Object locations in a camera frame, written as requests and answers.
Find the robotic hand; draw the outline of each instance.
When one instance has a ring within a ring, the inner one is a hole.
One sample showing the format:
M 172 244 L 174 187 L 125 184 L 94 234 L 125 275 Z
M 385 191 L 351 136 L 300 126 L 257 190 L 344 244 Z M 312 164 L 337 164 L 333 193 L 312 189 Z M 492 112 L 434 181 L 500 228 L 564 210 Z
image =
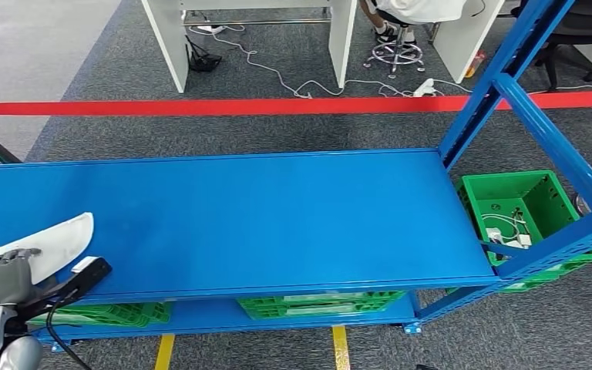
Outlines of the robotic hand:
M 66 348 L 52 328 L 53 312 L 78 301 L 112 268 L 101 257 L 86 257 L 64 283 L 56 284 L 52 274 L 87 248 L 92 232 L 92 215 L 83 214 L 0 247 L 0 370 L 39 367 L 42 345 L 26 325 L 36 316 L 49 314 L 49 334 Z M 70 350 L 67 353 L 76 356 Z M 74 359 L 88 368 L 77 356 Z
M 32 284 L 28 261 L 39 253 L 33 248 L 0 255 L 0 370 L 36 370 L 42 345 L 26 322 L 78 301 L 112 270 L 103 258 L 88 257 L 80 272 L 43 291 Z

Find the red barrier tape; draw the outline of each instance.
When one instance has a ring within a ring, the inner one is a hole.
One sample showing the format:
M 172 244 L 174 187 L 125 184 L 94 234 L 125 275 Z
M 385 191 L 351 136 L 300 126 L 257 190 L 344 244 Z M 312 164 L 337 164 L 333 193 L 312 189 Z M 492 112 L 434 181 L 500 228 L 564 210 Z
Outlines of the red barrier tape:
M 532 95 L 542 109 L 591 108 L 592 91 Z M 0 103 L 0 116 L 258 116 L 457 112 L 468 96 L 423 98 L 185 99 Z M 510 109 L 505 102 L 498 109 Z

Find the yellow floor marking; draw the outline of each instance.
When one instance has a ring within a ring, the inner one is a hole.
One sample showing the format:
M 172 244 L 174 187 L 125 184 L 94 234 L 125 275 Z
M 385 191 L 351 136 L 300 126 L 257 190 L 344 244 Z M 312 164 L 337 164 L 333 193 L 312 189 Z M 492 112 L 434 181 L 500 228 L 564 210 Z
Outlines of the yellow floor marking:
M 348 341 L 346 340 L 346 327 L 332 327 L 332 342 L 335 345 L 335 362 L 337 370 L 351 370 L 351 360 L 348 358 Z
M 157 358 L 155 360 L 155 370 L 169 370 L 174 339 L 176 339 L 175 334 L 162 334 L 160 338 L 160 349 L 157 352 Z

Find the blue metal shelf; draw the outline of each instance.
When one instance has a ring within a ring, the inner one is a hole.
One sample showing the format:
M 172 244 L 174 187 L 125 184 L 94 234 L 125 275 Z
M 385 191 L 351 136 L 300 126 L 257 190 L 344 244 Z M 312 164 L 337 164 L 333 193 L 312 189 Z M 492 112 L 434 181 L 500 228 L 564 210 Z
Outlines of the blue metal shelf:
M 400 299 L 382 312 L 368 314 L 340 314 L 336 316 L 304 316 L 294 318 L 270 318 L 253 320 L 234 299 L 209 301 L 180 301 L 173 304 L 171 320 L 167 324 L 153 324 L 145 328 L 116 326 L 83 326 L 73 328 L 58 326 L 56 331 L 63 339 L 115 338 L 164 333 L 190 334 L 216 331 L 276 330 L 286 328 L 315 328 L 329 325 L 374 325 L 392 322 L 416 321 L 409 299 Z M 46 330 L 39 332 L 43 341 L 52 340 Z
M 85 211 L 82 303 L 499 280 L 436 150 L 0 166 L 0 245 Z
M 439 318 L 592 250 L 592 213 L 529 250 L 481 244 L 447 174 L 506 99 L 592 207 L 592 168 L 516 82 L 572 3 L 524 8 L 438 148 L 0 165 L 0 245 L 90 211 L 86 254 L 113 272 L 83 303 L 180 301 L 167 325 L 65 338 Z M 484 249 L 510 259 L 494 271 Z M 232 299 L 450 287 L 424 308 L 410 293 L 379 313 L 258 321 Z

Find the white cloth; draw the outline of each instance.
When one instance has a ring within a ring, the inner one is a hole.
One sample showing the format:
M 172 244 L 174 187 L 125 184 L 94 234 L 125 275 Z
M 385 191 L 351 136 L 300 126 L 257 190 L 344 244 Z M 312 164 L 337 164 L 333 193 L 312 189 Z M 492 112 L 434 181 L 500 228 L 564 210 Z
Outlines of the white cloth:
M 466 0 L 377 0 L 378 9 L 406 23 L 447 22 L 459 19 Z

